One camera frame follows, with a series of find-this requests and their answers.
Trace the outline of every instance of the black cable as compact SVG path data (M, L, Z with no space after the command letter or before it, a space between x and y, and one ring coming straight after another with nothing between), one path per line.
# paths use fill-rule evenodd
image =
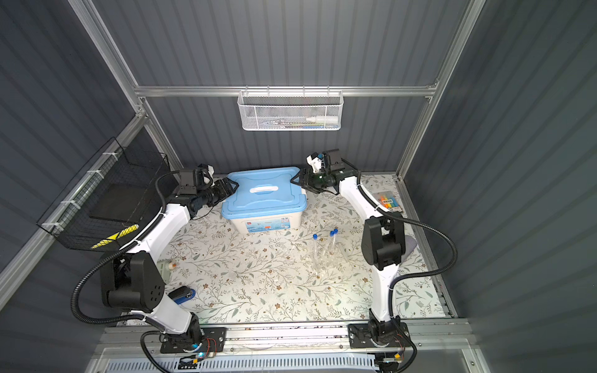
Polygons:
M359 189L359 192L361 193L361 195L363 196L363 198L365 198L365 200L367 202L369 202L369 204L371 206L373 206L377 212L379 212L381 215L390 218L390 219L394 219L397 221L401 221L402 223L407 223L407 224L412 224L414 226L419 226L422 227L424 229L430 230L431 232L435 233L436 235L440 236L445 242L448 243L448 245L450 246L450 249L452 250L452 258L450 259L450 262L448 262L448 264L446 264L444 267L438 268L436 270L432 270L432 271L428 271L428 272L418 272L418 273L408 273L406 275L402 275L402 276L398 276L397 278L395 278L394 280L392 280L392 282L390 283L390 287L388 289L389 291L389 295L387 298L387 303L388 303L388 312L390 314L390 320L392 321L392 323L394 324L394 326L396 327L396 329L398 331L402 331L402 328L400 327L400 324L398 323L398 321L396 321L396 319L394 318L394 311L393 311L393 304L392 304L392 298L393 298L393 292L394 292L394 286L396 286L396 284L404 279L409 279L409 278L417 278L417 277L427 277L427 276L435 276L435 275L439 275L440 273L446 272L448 269L452 268L455 263L456 260L458 259L458 249L456 248L456 245L454 244L454 241L452 241L452 239L450 239L450 237L448 237L447 235L445 235L444 233L440 232L439 230L433 228L432 226L425 224L425 223L421 223L420 221L417 220L412 220L412 219L407 219L401 216L396 216L396 215L392 215L389 214L388 212L384 211L379 204L375 203L366 193L365 190L363 189L363 187L361 186L361 172L354 166L352 165L350 162L348 162L345 159L342 159L342 162L346 163L348 166L352 167L356 172L356 186ZM413 343L413 341L411 340L410 336L406 335L406 333L403 332L403 335L405 336L405 338L408 340L408 342L410 343L411 347L413 348L413 353L410 356L410 358L408 359L408 361L406 363L404 363L403 365L400 366L400 368L396 371L396 373L400 373L402 371L404 371L405 369L407 369L414 361L415 357L417 356L417 347L415 346L415 344Z
M83 276L83 278L77 283L77 285L75 286L75 289L72 292L72 295L70 296L70 311L72 312L74 317L77 318L77 320L82 321L87 324L93 324L93 325L116 323L116 322L126 321L126 320L144 320L145 322L155 326L159 330L161 330L161 331L164 330L164 327L161 324L157 323L156 321L154 321L151 318L146 318L145 315L137 315L137 314L122 315L122 316L116 316L116 317L105 317L103 319L98 319L96 317L89 317L89 316L85 315L79 308L79 297L81 295L81 290L83 289L83 286L87 283L89 278L91 278L93 276L93 274L95 274L95 272L99 271L100 268L102 268L106 264L111 263L115 259L118 259L119 257L123 256L127 251L129 251L130 249L137 246L137 244L138 244L137 241L142 241L145 237L147 237L149 235L149 233L151 233L151 231L153 231L154 228L159 224L159 222L162 221L162 219L164 219L164 213L166 212L166 199L164 198L162 191L159 189L159 182L164 177L166 177L168 175L177 174L177 173L178 173L178 171L168 172L167 174L164 174L164 175L158 177L157 180L155 181L155 187L156 187L156 190L158 191L158 196L159 196L160 200L162 201L162 208L161 208L160 212L158 213L158 215L155 217L155 219L147 227L145 227L145 229L143 230L143 232L141 232L140 235L138 235L135 238L135 241L130 242L128 245L122 247L120 250L115 251L113 254L108 255L104 259L100 260L100 262L97 263L95 266L93 266L93 268L91 268L85 274L85 276Z
M393 317L391 318L392 323L396 326L396 328L398 329L399 332L402 332L402 336L404 336L404 338L408 341L408 343L411 345L411 347L413 348L413 353L411 354L411 356L408 358L407 362L400 364L400 366L398 367L398 370L395 373L400 373L400 372L404 372L414 361L415 357L417 357L417 346L413 343L413 341L410 338L410 335L407 335L404 330L402 330L402 328L400 327L400 325L398 324L398 322L396 321L396 319L394 319Z
M147 337L148 335L159 335L159 334L161 334L161 333L158 331L155 331L155 330L151 330L151 331L141 334L141 349L143 350L143 353L145 354L145 357L149 360L149 362L153 366L155 366L160 372L172 373L169 370L162 367L160 364L158 364L158 362L153 358L153 356L151 356L151 354L149 353L149 351L147 349L147 346L145 345L145 337Z
M202 218L206 217L207 215L209 215L209 214L210 214L211 210L213 210L213 209L214 209L214 207L216 207L216 206L212 206L212 207L210 208L210 210L207 212L207 214L205 214L205 215L203 215L203 216L200 216L200 217L198 217L198 218L193 218L193 219L191 219L191 220L199 220L199 219L202 219Z
M327 189L324 189L324 190L322 190L322 192L325 192L325 193L330 193L330 194L333 194L334 196L337 196L337 195L339 195L339 193L334 193L334 192L332 192L331 190L327 190Z

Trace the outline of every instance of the white box handle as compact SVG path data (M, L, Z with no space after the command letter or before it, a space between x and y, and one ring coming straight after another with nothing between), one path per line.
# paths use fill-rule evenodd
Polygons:
M269 186L260 186L255 188L250 188L249 192L251 193L258 193L258 192L274 192L278 190L276 185L269 185Z

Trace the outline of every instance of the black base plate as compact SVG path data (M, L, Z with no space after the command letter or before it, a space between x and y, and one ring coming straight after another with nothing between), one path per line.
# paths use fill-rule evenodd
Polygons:
M226 341L226 328L202 328L204 338L211 338L216 341L216 352L222 352L224 350L224 342ZM205 348L201 351L207 351L207 343L204 343ZM214 351L213 341L211 341L210 352ZM181 347L175 345L168 338L167 341L162 343L162 347L159 349L160 353L184 353Z
M408 327L405 323L401 322L400 327L406 333L408 333ZM410 346L408 341L400 335L396 335L387 346L376 346L373 341L371 341L371 337L366 337L364 335L369 334L369 327L367 323L355 323L355 324L348 324L348 333L349 337L352 335L353 338L349 338L350 340L350 348L351 349L374 349L378 347L407 347Z

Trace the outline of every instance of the gray cloth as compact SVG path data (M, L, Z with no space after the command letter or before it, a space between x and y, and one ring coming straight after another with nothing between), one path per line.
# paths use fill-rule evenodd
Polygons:
M406 261L408 256L413 253L413 251L415 250L415 248L418 245L417 240L415 240L414 237L411 237L411 236L405 236L404 241L406 243L406 252L404 253L404 255L401 258L402 263L404 263L404 261Z

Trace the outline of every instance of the white wire basket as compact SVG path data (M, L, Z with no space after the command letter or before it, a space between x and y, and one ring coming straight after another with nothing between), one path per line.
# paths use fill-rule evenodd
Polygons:
M341 91L321 95L259 95L241 91L238 109L247 131L336 131L340 129Z

